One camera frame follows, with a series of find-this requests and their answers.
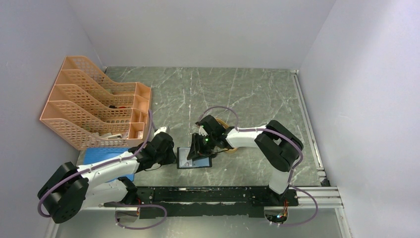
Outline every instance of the marble surface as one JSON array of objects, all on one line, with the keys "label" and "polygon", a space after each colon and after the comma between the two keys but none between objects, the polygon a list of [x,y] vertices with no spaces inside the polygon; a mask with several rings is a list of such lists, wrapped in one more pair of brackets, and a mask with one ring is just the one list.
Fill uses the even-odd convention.
[{"label": "marble surface", "polygon": [[[240,127],[267,124],[275,119],[304,144],[304,161],[296,168],[294,185],[319,185],[315,161],[304,119],[289,70],[196,67],[108,67],[106,74],[116,82],[142,82],[152,87],[152,110],[157,127],[169,126],[175,147],[190,145],[195,125],[208,107],[223,105],[239,115]],[[214,117],[229,125],[235,116],[213,109]],[[272,167],[256,148],[239,148],[221,153],[212,168],[178,170],[176,165],[135,175],[136,185],[224,186],[267,185]]]}]

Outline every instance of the white panel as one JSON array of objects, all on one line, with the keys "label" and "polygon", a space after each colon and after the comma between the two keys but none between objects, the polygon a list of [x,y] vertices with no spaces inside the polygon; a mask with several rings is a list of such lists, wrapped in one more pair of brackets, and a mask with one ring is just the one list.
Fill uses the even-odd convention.
[{"label": "white panel", "polygon": [[69,0],[105,65],[298,69],[335,0]]},{"label": "white panel", "polygon": [[66,55],[101,66],[66,0],[0,1],[0,237],[44,237],[36,194],[78,151],[39,122]]},{"label": "white panel", "polygon": [[300,68],[356,238],[420,234],[419,12],[418,0],[337,0]]}]

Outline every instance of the purple cable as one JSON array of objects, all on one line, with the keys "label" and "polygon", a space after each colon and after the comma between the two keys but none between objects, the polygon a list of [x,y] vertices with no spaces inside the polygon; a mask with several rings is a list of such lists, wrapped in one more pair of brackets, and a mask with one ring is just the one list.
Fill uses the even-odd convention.
[{"label": "purple cable", "polygon": [[153,130],[156,131],[156,126],[155,126],[155,124],[153,122],[152,122],[152,127],[153,127]]},{"label": "purple cable", "polygon": [[233,110],[233,109],[231,109],[231,108],[228,108],[228,107],[225,107],[225,106],[213,106],[213,107],[209,107],[209,108],[207,108],[204,112],[203,112],[203,114],[201,114],[200,115],[200,117],[198,118],[198,121],[200,121],[203,117],[204,117],[204,114],[206,114],[206,112],[208,112],[208,111],[210,111],[211,109],[213,109],[213,108],[224,108],[224,109],[226,109],[226,110],[229,110],[229,111],[231,111],[235,116],[236,116],[236,123],[235,123],[235,129],[236,130],[238,130],[238,124],[239,124],[239,116],[238,116],[238,114]]},{"label": "purple cable", "polygon": [[160,205],[155,205],[155,204],[126,205],[126,204],[121,204],[121,203],[118,203],[118,202],[113,202],[112,204],[114,204],[116,206],[122,206],[122,207],[138,207],[138,208],[142,208],[142,207],[156,207],[156,208],[162,209],[163,212],[165,213],[165,215],[163,216],[162,220],[160,220],[159,222],[157,222],[157,223],[155,223],[155,224],[153,224],[151,226],[148,226],[148,227],[127,227],[127,226],[124,226],[124,225],[122,225],[122,224],[120,224],[118,222],[117,213],[115,213],[115,216],[114,216],[115,217],[115,222],[116,222],[115,224],[117,226],[121,227],[121,228],[128,229],[128,230],[146,230],[146,229],[150,229],[150,228],[156,227],[156,226],[162,224],[162,222],[164,222],[166,220],[167,216],[168,216],[167,210],[164,207],[160,206]]},{"label": "purple cable", "polygon": [[[153,113],[152,113],[152,111],[151,110],[149,110],[149,119],[150,119],[150,121],[152,122],[153,121]],[[129,159],[132,159],[134,156],[136,156],[141,150],[143,150],[143,148],[146,146],[146,143],[147,143],[147,141],[149,140],[149,137],[150,137],[150,133],[151,133],[151,131],[152,131],[152,123],[149,123],[149,131],[148,131],[148,133],[147,133],[147,136],[146,136],[146,140],[145,140],[145,142],[140,146],[140,148],[138,149],[138,150],[136,150],[136,152],[134,152],[134,154],[133,155],[130,155],[130,156],[127,156],[127,157],[124,157],[124,158],[122,158],[121,160],[122,161],[124,161],[124,160],[129,160]],[[109,165],[109,164],[112,164],[112,163],[114,163],[114,162],[119,162],[120,161],[120,159],[114,159],[114,160],[110,160],[110,161],[106,161],[106,162],[104,162],[104,163],[102,163],[102,164],[99,164],[99,165],[96,165],[96,166],[93,166],[92,167],[92,170],[96,170],[96,169],[98,169],[98,168],[101,168],[101,167],[103,167],[103,166],[106,166],[106,165]],[[61,185],[63,185],[64,183],[66,183],[67,181],[69,181],[69,180],[71,180],[72,178],[74,178],[74,177],[77,177],[77,176],[79,176],[79,175],[81,175],[81,174],[84,174],[84,173],[87,173],[87,172],[89,172],[90,171],[90,169],[85,169],[85,170],[82,170],[82,171],[79,171],[79,172],[77,172],[77,173],[75,173],[75,174],[72,174],[72,175],[70,175],[69,177],[66,177],[65,179],[63,179],[63,180],[61,180],[59,183],[57,183],[56,185],[54,185],[50,190],[48,190],[41,198],[40,198],[40,201],[38,202],[38,213],[42,216],[42,217],[51,217],[51,215],[49,215],[49,214],[45,214],[43,211],[42,211],[42,204],[43,204],[43,202],[45,201],[45,199],[52,193],[52,192],[54,192],[58,187],[60,187]]]}]

